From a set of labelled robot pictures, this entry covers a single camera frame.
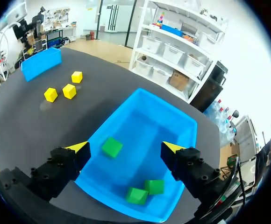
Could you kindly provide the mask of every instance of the white shelf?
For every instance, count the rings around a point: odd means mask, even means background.
[[[62,30],[68,30],[68,29],[74,29],[74,28],[76,28],[77,26],[74,26],[74,27],[65,27],[65,28],[63,28]]]
[[[149,81],[152,81],[152,82],[154,82],[154,83],[160,85],[161,87],[165,88],[165,89],[166,89],[167,91],[169,91],[170,93],[174,94],[175,96],[181,98],[182,100],[184,100],[185,102],[188,103],[188,97],[187,97],[183,92],[181,92],[181,91],[175,89],[175,88],[174,88],[173,86],[171,86],[170,84],[166,83],[165,85],[161,85],[161,84],[157,83],[152,77],[143,76],[142,74],[138,73],[138,72],[136,71],[135,68],[133,68],[131,71],[132,71],[133,73],[135,73],[135,74],[137,74],[137,75],[139,75],[139,76],[145,78],[145,79],[148,79]]]
[[[181,72],[182,74],[185,74],[186,76],[188,76],[190,79],[192,79],[193,81],[195,81],[196,83],[198,84],[201,84],[201,80],[199,80],[197,77],[195,77],[194,75],[192,75],[191,73],[189,73],[188,71],[185,71],[182,67],[180,67],[179,65],[177,64],[174,64],[172,62],[169,62],[165,59],[163,59],[163,57],[161,57],[160,55],[156,55],[156,54],[153,54],[151,52],[148,52],[146,50],[143,50],[142,48],[137,48],[135,49],[136,52],[139,52],[143,55],[146,55],[148,57],[151,57],[161,63],[164,63],[168,66],[170,66],[171,68],[174,68],[176,69],[177,71]]]
[[[177,14],[185,15],[188,18],[191,18],[207,28],[211,29],[212,31],[216,33],[225,32],[223,27],[221,27],[219,24],[216,24],[215,21],[212,21],[210,18],[199,14],[198,12],[195,12],[191,9],[186,8],[183,5],[176,4],[175,2],[171,1],[165,1],[165,0],[150,0],[151,2],[154,2],[159,8],[173,11]]]
[[[206,57],[212,59],[212,56],[207,53],[205,50],[203,50],[202,48],[198,47],[196,44],[193,44],[192,42],[189,42],[187,41],[186,39],[180,37],[180,36],[177,36],[175,34],[172,34],[168,31],[165,31],[163,29],[160,29],[159,27],[156,27],[156,26],[153,26],[153,25],[142,25],[143,28],[146,28],[146,29],[150,29],[150,30],[153,30],[153,31],[156,31],[156,32],[159,32],[161,34],[164,34],[164,35],[167,35],[169,37],[172,37],[178,41],[181,41],[183,43],[185,43],[186,45],[188,45],[189,47],[195,49],[196,51],[200,52],[202,55],[205,55]]]

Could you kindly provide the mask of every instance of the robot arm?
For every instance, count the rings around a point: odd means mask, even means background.
[[[70,180],[76,180],[91,157],[90,144],[84,142],[68,148],[58,147],[50,154],[51,157],[39,168],[31,168],[31,177],[18,168],[12,171],[2,170],[0,193],[7,204],[27,222],[53,220],[54,223],[81,223],[83,218],[56,208],[48,202],[57,197]],[[228,179],[223,181],[219,178],[220,170],[205,163],[200,158],[200,151],[195,148],[163,142],[160,156],[175,180],[182,181],[192,196],[201,201],[194,213],[195,218],[189,221],[190,223],[212,223],[241,193],[237,185],[223,203],[218,203],[226,190],[237,180],[238,159]],[[39,217],[38,214],[44,214],[44,217]]]
[[[20,26],[13,26],[13,31],[15,33],[16,38],[24,44],[24,47],[26,49],[30,49],[31,45],[28,42],[27,32],[32,30],[35,41],[36,41],[36,52],[43,49],[42,42],[39,41],[41,39],[41,35],[45,33],[41,33],[41,24],[44,21],[44,15],[42,14],[45,11],[44,7],[41,7],[40,12],[38,15],[34,16],[32,18],[32,22],[30,24],[27,24],[25,19],[21,19],[19,21]]]

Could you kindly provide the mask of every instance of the white storage bin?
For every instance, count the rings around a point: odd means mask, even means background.
[[[143,36],[143,38],[144,39],[142,48],[146,51],[156,54],[162,42],[150,36]]]
[[[171,68],[168,69],[158,65],[153,66],[152,79],[160,85],[165,85],[172,74],[173,69]]]
[[[174,64],[178,64],[183,54],[184,54],[183,51],[165,43],[164,54],[163,54],[164,59]]]
[[[149,65],[149,64],[146,64],[144,62],[137,60],[135,70],[136,70],[136,72],[138,72],[142,76],[148,76],[152,67],[153,67],[152,65]]]
[[[197,45],[209,54],[215,54],[218,42],[206,33],[201,33],[198,37]]]
[[[184,64],[184,70],[188,71],[195,77],[199,76],[200,72],[205,69],[205,65],[203,65],[198,60],[193,57],[187,55]]]

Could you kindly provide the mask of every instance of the red fire extinguisher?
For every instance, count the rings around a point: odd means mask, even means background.
[[[91,40],[94,40],[94,31],[90,31],[90,35],[91,35]]]

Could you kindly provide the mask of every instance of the green cube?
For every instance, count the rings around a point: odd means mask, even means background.
[[[164,193],[164,180],[145,181],[145,190],[150,195],[159,195]]]
[[[116,141],[112,137],[109,137],[102,146],[102,150],[110,157],[115,158],[120,152],[122,146],[123,145],[120,142]]]
[[[126,201],[133,204],[145,204],[148,196],[148,191],[138,189],[138,188],[129,188],[126,195]]]

